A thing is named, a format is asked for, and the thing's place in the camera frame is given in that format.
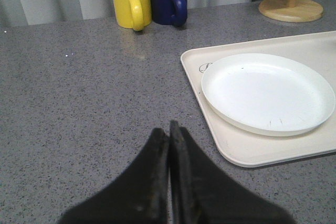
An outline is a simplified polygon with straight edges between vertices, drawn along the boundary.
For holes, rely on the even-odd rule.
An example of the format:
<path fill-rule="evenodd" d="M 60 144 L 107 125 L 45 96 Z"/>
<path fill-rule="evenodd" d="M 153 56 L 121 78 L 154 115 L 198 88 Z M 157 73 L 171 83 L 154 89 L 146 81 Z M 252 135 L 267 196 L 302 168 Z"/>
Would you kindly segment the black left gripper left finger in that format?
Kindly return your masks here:
<path fill-rule="evenodd" d="M 60 223 L 167 223 L 169 138 L 154 129 L 129 167 Z"/>

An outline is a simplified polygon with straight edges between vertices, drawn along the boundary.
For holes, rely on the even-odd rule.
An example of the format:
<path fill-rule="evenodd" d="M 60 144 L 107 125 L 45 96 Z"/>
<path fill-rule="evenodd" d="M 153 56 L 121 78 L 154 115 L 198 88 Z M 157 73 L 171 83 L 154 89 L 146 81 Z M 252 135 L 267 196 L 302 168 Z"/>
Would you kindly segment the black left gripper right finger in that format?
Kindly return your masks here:
<path fill-rule="evenodd" d="M 177 121 L 170 122 L 169 156 L 175 223 L 294 223 L 218 168 Z"/>

